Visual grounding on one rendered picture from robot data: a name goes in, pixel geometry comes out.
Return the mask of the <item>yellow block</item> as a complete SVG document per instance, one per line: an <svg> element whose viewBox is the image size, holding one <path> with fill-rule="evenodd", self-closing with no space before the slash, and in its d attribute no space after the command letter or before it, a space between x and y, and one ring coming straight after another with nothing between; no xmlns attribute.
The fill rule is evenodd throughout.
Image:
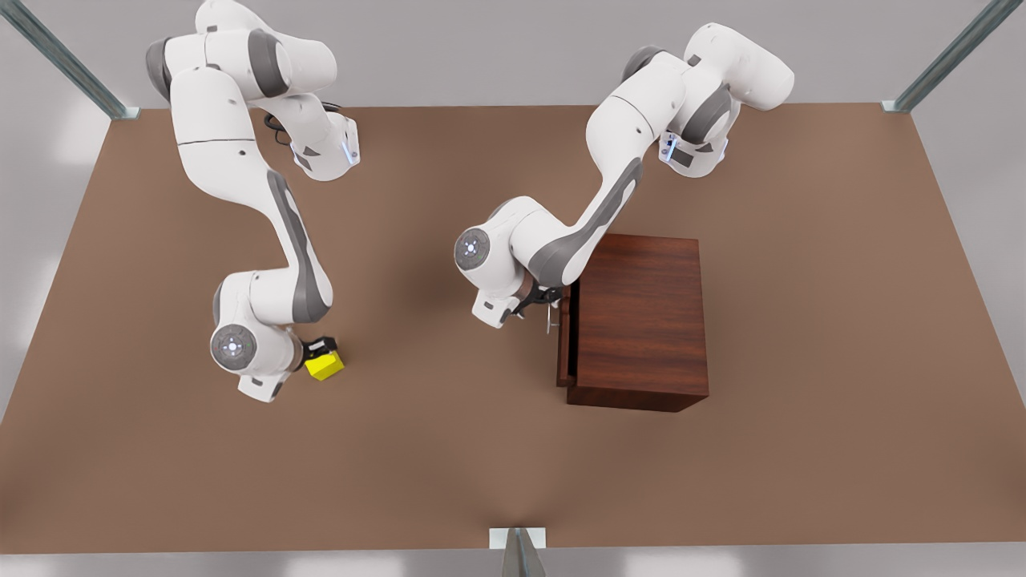
<svg viewBox="0 0 1026 577"><path fill-rule="evenodd" d="M341 372L345 368L336 350L326 351L324 354L319 355L319 357L307 359L304 367L308 370L310 376L318 381L324 381L327 377L336 375L336 373Z"/></svg>

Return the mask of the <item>wooden drawer with metal handle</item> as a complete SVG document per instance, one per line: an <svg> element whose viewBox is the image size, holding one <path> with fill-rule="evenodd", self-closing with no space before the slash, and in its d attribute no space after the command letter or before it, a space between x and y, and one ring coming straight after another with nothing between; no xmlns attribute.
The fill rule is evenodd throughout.
<svg viewBox="0 0 1026 577"><path fill-rule="evenodd" d="M564 286L562 298L556 303L554 310L558 311L558 352L557 352L557 377L558 387L569 388L576 386L576 373L578 373L578 302L576 302L576 292L578 284Z"/></svg>

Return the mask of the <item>brown wooden cabinet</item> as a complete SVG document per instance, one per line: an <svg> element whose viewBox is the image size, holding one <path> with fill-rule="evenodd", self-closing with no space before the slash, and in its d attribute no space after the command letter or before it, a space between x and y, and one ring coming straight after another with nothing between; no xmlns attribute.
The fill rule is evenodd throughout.
<svg viewBox="0 0 1026 577"><path fill-rule="evenodd" d="M607 234L574 282L567 403L677 413L709 395L699 244Z"/></svg>

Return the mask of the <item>silver frame post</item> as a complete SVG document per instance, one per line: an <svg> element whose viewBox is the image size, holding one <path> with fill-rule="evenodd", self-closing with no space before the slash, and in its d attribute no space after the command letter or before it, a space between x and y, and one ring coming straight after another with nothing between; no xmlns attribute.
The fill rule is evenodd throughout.
<svg viewBox="0 0 1026 577"><path fill-rule="evenodd" d="M503 549L501 577L546 577L538 552L546 547L545 528L490 529L490 549Z"/></svg>
<svg viewBox="0 0 1026 577"><path fill-rule="evenodd" d="M883 112L887 114L911 113L986 37L990 36L1001 23L1004 23L1012 12L1018 10L1023 2L1024 0L990 0L941 54L928 65L923 73L919 74L905 91L902 91L901 95L880 103Z"/></svg>
<svg viewBox="0 0 1026 577"><path fill-rule="evenodd" d="M62 43L21 0L0 0L0 16L112 120L139 119L140 109L125 106Z"/></svg>

